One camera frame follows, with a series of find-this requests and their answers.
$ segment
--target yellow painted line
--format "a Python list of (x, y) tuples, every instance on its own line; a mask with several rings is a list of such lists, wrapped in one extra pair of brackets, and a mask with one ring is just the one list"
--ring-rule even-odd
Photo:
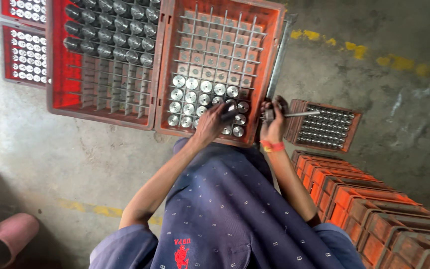
[[(75, 201), (71, 201), (63, 198), (58, 198), (57, 203), (59, 204), (59, 206), (66, 209), (76, 210), (83, 213), (95, 213), (98, 215), (103, 215), (103, 216), (112, 217), (112, 218), (121, 218), (123, 213), (123, 210), (120, 208), (75, 202)], [(162, 217), (152, 216), (149, 219), (149, 224), (162, 225)]]
[(390, 67), (398, 71), (409, 71), (418, 76), (430, 77), (430, 65), (419, 63), (415, 60), (398, 56), (395, 54), (382, 55), (376, 51), (370, 50), (363, 45), (357, 45), (351, 42), (340, 42), (334, 38), (327, 38), (326, 35), (310, 30), (293, 30), (291, 38), (299, 40), (308, 40), (311, 42), (323, 41), (330, 47), (336, 48), (338, 51), (348, 51), (353, 53), (353, 57), (358, 60), (372, 59), (377, 64), (383, 67)]

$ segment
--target stacked crates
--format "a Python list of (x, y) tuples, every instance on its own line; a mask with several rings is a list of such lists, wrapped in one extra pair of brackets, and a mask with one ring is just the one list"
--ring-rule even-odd
[(430, 210), (342, 159), (295, 150), (323, 223), (345, 230), (368, 269), (430, 269)]

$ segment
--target concrete floor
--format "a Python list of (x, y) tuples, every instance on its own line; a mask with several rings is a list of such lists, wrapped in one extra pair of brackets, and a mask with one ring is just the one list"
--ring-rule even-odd
[[(343, 157), (430, 207), (430, 77), (422, 76), (430, 67), (430, 1), (286, 6), (299, 14), (301, 31), (289, 41), (277, 93), (363, 111)], [(45, 247), (30, 250), (86, 268), (176, 138), (51, 115), (43, 90), (3, 81), (1, 62), (0, 44), (0, 174), (20, 209), (43, 224), (36, 243)], [(162, 212), (151, 221), (157, 235)]]

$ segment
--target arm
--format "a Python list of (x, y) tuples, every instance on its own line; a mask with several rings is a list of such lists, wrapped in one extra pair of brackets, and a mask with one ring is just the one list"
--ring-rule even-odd
[(119, 229), (144, 224), (162, 204), (174, 182), (197, 153), (210, 144), (221, 132), (220, 116), (224, 105), (212, 107), (200, 117), (197, 131), (187, 144), (164, 164), (134, 195), (122, 213)]
[[(271, 102), (264, 102), (261, 108), (264, 111), (265, 108), (273, 106), (275, 110), (275, 120), (270, 126), (263, 124), (260, 132), (260, 139), (266, 140), (271, 144), (282, 142), (285, 132), (285, 118), (278, 106), (279, 101), (286, 102), (282, 97), (277, 96), (273, 104)], [(279, 189), (285, 200), (296, 210), (303, 220), (311, 220), (315, 217), (318, 209), (296, 174), (286, 151), (268, 152), (267, 155), (275, 172)]]

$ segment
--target hand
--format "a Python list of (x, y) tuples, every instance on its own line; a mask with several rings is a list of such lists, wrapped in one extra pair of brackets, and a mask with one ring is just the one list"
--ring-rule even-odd
[(207, 110), (199, 119), (197, 131), (193, 136), (197, 144), (204, 148), (212, 143), (223, 130), (222, 111), (226, 104), (218, 104)]
[(283, 141), (283, 135), (286, 130), (285, 117), (280, 109), (281, 104), (287, 104), (285, 99), (281, 96), (277, 96), (273, 102), (265, 101), (261, 103), (261, 112), (265, 112), (265, 109), (273, 108), (275, 110), (275, 120), (268, 126), (268, 123), (263, 123), (260, 130), (260, 140), (266, 140), (271, 144), (280, 143)]

